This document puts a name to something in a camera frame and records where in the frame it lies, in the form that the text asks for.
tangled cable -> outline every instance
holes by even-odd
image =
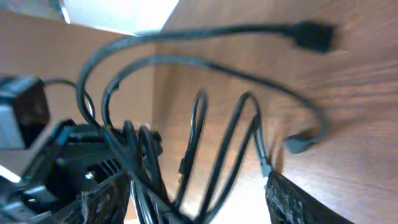
[[[79,110],[83,117],[90,125],[93,125],[101,130],[104,138],[109,143],[110,148],[114,152],[123,167],[127,170],[131,178],[131,194],[136,202],[136,209],[141,223],[209,223],[214,219],[217,212],[222,207],[226,200],[236,176],[239,167],[243,161],[244,153],[248,147],[251,136],[253,136],[256,153],[259,158],[260,168],[264,177],[268,176],[272,170],[272,165],[267,160],[266,149],[263,141],[262,126],[261,126],[261,112],[259,102],[250,93],[244,93],[238,101],[238,104],[233,111],[233,115],[227,130],[221,142],[220,149],[216,161],[213,166],[213,171],[207,186],[205,197],[202,201],[198,215],[191,219],[180,211],[181,204],[188,186],[193,162],[197,152],[197,147],[200,139],[203,122],[207,110],[207,95],[203,90],[200,90],[196,95],[192,108],[192,120],[190,139],[184,158],[181,161],[180,174],[183,179],[180,183],[176,199],[172,202],[167,195],[166,187],[160,173],[160,167],[156,156],[154,141],[150,135],[149,130],[145,126],[139,128],[138,134],[130,121],[125,121],[123,126],[123,136],[114,134],[113,124],[109,117],[109,102],[112,93],[118,89],[121,81],[123,81],[130,74],[136,72],[149,65],[157,63],[176,63],[182,65],[189,65],[192,67],[199,67],[203,69],[216,70],[223,72],[231,77],[242,78],[251,82],[257,83],[264,87],[273,88],[282,93],[285,93],[292,98],[302,102],[302,104],[313,111],[317,120],[320,122],[321,128],[317,136],[314,138],[303,138],[300,135],[290,136],[286,139],[285,145],[292,148],[293,152],[301,152],[306,150],[312,144],[321,141],[328,134],[328,122],[325,115],[313,104],[308,98],[297,94],[296,92],[284,87],[280,83],[272,80],[250,75],[220,65],[215,62],[204,60],[196,57],[186,57],[179,55],[155,55],[143,58],[136,62],[127,65],[122,69],[107,85],[103,97],[101,112],[104,122],[104,127],[97,123],[93,116],[84,104],[85,85],[90,73],[93,69],[106,57],[111,54],[132,47],[134,45],[144,44],[148,42],[158,42],[165,40],[193,40],[204,39],[209,37],[216,37],[219,35],[231,35],[238,33],[253,33],[253,32],[271,32],[275,34],[282,34],[287,37],[295,39],[295,43],[302,48],[315,50],[318,52],[327,52],[330,48],[331,36],[333,29],[331,26],[318,24],[310,21],[299,22],[294,25],[245,25],[245,26],[231,26],[215,29],[197,29],[197,30],[183,30],[173,32],[163,32],[160,34],[144,35],[140,37],[125,37],[114,41],[102,49],[94,53],[83,67],[76,84],[76,99]],[[220,176],[220,171],[228,151],[228,146],[233,137],[234,130],[237,126],[239,117],[243,110],[245,102],[251,99],[254,103],[256,114],[252,118],[246,134],[241,142],[239,152],[235,158],[235,162],[226,184],[224,185],[220,196],[215,202],[213,208],[209,209],[210,202],[213,198],[215,187]],[[142,153],[145,152],[148,160],[148,166],[144,166],[142,162]]]

wooden floor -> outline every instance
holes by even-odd
[[[196,215],[226,124],[240,96],[261,101],[267,146],[276,169],[319,201],[355,223],[398,222],[398,1],[396,0],[180,0],[165,29],[248,22],[319,19],[339,28],[336,51],[318,55],[270,35],[236,35],[166,43],[158,53],[196,55],[273,78],[309,96],[332,122],[328,139],[291,155],[281,145],[288,133],[315,125],[295,101],[252,83],[176,65],[155,68],[154,126],[164,139],[162,174],[171,195],[185,153],[192,101],[205,88],[207,121],[184,201]],[[234,135],[222,186],[253,115],[248,106]],[[267,223],[258,161],[251,146],[221,222]]]

small screw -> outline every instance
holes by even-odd
[[[88,172],[85,174],[85,177],[86,177],[86,179],[91,180],[92,178],[94,178],[94,172],[88,171]]]

brown wall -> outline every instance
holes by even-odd
[[[0,73],[30,74],[43,79],[62,77],[72,81],[76,80],[90,54],[121,36],[4,11],[0,12],[0,29]],[[129,62],[153,52],[153,45],[125,50],[106,59],[94,70],[87,91],[95,102],[98,121],[102,122],[101,97],[111,77]],[[151,123],[152,82],[152,67],[123,82],[111,100],[111,118],[115,126],[121,126],[125,119],[133,123]],[[53,119],[72,117],[84,122],[71,88],[49,87],[47,98]]]

wood grain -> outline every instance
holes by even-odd
[[[328,55],[296,49],[287,39],[259,34],[158,45],[158,53],[200,56],[285,83],[314,99],[332,121],[326,141],[303,154],[291,155],[281,140],[288,133],[315,125],[308,111],[295,101],[216,72],[157,66],[153,123],[164,139],[160,162],[172,195],[178,189],[177,171],[188,142],[192,101],[201,88],[210,97],[185,211],[197,214],[231,112],[239,95],[249,90],[261,101],[268,150],[280,172],[355,223],[398,222],[397,12],[394,0],[181,0],[165,29],[318,19],[336,24],[339,30],[337,50]],[[228,176],[251,116],[252,107],[248,106],[218,186]],[[267,223],[268,216],[252,149],[215,223]]]

